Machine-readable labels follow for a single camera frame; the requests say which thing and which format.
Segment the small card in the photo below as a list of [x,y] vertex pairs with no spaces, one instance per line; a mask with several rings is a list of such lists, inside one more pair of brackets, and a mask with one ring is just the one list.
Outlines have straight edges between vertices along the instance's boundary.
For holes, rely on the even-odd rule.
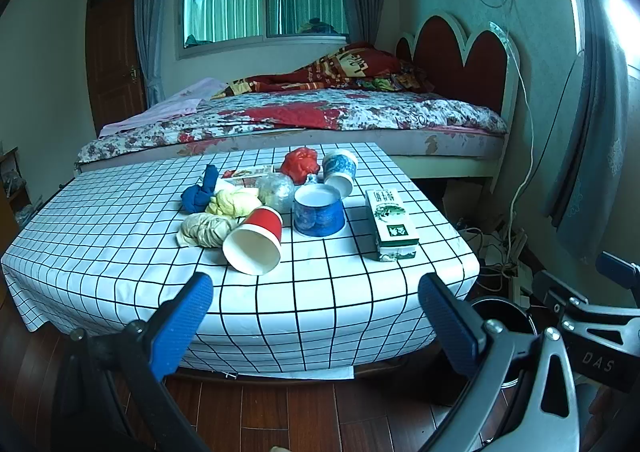
[[222,174],[223,180],[237,187],[254,188],[258,178],[266,174],[273,174],[273,165],[238,168],[228,170]]

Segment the floral bedspread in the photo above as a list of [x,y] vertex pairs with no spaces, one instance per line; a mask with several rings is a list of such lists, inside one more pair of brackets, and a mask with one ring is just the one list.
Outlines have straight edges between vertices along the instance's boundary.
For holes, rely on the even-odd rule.
[[506,123],[492,110],[437,94],[319,89],[249,93],[215,99],[195,114],[92,141],[79,163],[101,161],[158,146],[283,128],[415,130],[479,128],[502,135]]

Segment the headboard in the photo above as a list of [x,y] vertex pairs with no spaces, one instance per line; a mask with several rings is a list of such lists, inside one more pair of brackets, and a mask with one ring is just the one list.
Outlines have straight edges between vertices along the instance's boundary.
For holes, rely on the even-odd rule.
[[437,94],[486,106],[511,128],[520,57],[500,26],[488,22],[467,38],[452,15],[437,11],[417,36],[401,36],[396,56],[424,70]]

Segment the cardboard box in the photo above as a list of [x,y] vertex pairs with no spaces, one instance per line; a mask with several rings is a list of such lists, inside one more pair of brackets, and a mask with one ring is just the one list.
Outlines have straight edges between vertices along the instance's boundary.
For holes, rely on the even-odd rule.
[[455,226],[460,219],[474,218],[481,193],[482,184],[463,179],[448,180],[442,198],[447,220]]
[[366,200],[378,259],[414,258],[420,237],[398,191],[395,188],[367,190]]

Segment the clear plastic bag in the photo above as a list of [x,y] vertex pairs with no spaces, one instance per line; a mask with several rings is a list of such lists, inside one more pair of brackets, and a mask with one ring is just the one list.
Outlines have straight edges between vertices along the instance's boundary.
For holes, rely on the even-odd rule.
[[27,225],[35,213],[35,206],[27,205],[15,214],[15,221],[18,223],[18,226],[20,226],[20,229],[23,229]]
[[279,213],[289,213],[293,204],[293,194],[296,187],[293,180],[279,172],[267,174],[257,180],[258,199],[265,206],[271,207]]
[[9,170],[2,174],[2,187],[4,188],[4,195],[10,197],[17,189],[19,189],[25,183],[24,179],[20,177],[20,174],[15,170]]

